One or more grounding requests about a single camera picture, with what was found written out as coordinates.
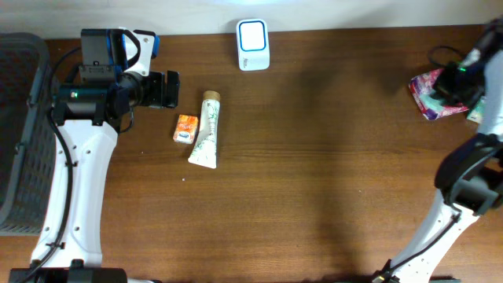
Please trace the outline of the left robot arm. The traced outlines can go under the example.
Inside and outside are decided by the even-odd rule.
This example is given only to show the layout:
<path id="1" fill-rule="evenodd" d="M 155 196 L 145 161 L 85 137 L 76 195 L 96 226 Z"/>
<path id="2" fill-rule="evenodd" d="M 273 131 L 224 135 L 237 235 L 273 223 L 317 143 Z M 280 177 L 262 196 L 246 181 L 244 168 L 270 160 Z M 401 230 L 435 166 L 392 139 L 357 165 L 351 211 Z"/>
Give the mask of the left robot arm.
<path id="1" fill-rule="evenodd" d="M 84 29 L 82 58 L 58 82 L 46 43 L 1 37 L 1 233 L 38 237 L 11 282 L 126 282 L 105 267 L 101 210 L 123 117 L 137 107 L 174 108 L 177 72 L 154 72 L 151 31 Z"/>

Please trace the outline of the white tube with cork cap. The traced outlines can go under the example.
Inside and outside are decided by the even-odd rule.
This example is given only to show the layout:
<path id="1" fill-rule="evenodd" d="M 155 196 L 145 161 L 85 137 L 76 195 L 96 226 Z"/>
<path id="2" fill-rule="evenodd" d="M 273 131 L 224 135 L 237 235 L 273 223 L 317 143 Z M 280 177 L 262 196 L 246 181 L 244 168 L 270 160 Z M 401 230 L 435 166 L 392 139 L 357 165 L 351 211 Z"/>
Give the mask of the white tube with cork cap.
<path id="1" fill-rule="evenodd" d="M 191 164 L 210 169 L 215 169 L 217 167 L 220 100 L 220 93 L 214 90 L 207 90 L 203 94 L 200 129 L 197 135 L 196 144 L 188 158 Z"/>

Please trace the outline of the red purple tissue pack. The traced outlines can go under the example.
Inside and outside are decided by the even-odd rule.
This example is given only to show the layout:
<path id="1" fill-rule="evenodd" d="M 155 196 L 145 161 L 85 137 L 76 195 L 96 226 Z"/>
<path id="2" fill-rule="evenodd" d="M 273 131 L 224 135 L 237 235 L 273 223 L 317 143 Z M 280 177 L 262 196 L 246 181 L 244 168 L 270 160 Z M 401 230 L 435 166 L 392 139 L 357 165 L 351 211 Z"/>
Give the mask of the red purple tissue pack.
<path id="1" fill-rule="evenodd" d="M 433 86 L 442 71 L 442 68 L 438 68 L 417 75 L 409 82 L 410 93 L 420 112 L 427 120 L 436 120 L 468 111 L 468 108 L 461 104 L 448 105 L 446 100 L 435 92 Z"/>

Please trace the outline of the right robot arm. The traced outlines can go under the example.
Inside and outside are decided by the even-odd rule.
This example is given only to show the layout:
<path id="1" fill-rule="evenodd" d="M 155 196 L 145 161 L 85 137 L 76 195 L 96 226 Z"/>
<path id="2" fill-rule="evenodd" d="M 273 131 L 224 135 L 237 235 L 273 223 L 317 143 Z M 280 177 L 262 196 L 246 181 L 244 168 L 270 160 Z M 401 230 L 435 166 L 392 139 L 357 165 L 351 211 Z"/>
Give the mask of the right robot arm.
<path id="1" fill-rule="evenodd" d="M 430 282 L 459 236 L 491 209 L 502 206 L 502 18 L 487 24 L 458 63 L 448 63 L 433 86 L 448 105 L 473 108 L 484 101 L 476 134 L 451 152 L 435 176 L 435 198 L 411 242 L 373 276 L 374 282 Z"/>

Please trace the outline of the orange tissue pack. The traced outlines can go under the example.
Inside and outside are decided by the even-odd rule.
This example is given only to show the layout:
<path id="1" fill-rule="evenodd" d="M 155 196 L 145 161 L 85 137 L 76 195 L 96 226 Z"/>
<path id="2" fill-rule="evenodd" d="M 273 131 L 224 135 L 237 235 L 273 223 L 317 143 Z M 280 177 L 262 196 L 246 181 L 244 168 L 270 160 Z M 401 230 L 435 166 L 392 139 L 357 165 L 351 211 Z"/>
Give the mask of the orange tissue pack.
<path id="1" fill-rule="evenodd" d="M 193 144 L 198 124 L 199 119 L 196 116 L 179 115 L 174 130 L 174 141 L 184 144 Z"/>

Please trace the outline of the teal packet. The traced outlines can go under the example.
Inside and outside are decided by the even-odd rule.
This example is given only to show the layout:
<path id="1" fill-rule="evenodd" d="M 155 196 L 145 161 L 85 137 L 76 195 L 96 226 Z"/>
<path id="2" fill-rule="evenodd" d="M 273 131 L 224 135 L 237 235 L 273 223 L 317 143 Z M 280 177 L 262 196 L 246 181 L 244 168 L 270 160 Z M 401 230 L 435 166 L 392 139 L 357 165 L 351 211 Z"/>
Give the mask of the teal packet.
<path id="1" fill-rule="evenodd" d="M 441 112 L 445 108 L 449 107 L 446 99 L 439 94 L 424 96 L 423 103 L 426 106 L 426 108 L 431 109 L 435 112 Z"/>

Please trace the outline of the green white tissue pack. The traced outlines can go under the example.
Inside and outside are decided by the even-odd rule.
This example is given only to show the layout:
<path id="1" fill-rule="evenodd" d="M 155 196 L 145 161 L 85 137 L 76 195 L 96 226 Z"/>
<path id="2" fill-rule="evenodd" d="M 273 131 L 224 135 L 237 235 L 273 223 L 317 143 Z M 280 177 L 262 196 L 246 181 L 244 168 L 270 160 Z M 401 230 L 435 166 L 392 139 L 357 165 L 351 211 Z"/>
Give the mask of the green white tissue pack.
<path id="1" fill-rule="evenodd" d="M 475 106 L 469 111 L 467 115 L 467 120 L 481 124 L 481 122 L 483 121 L 484 108 L 485 108 L 485 97 L 482 96 L 477 101 Z"/>

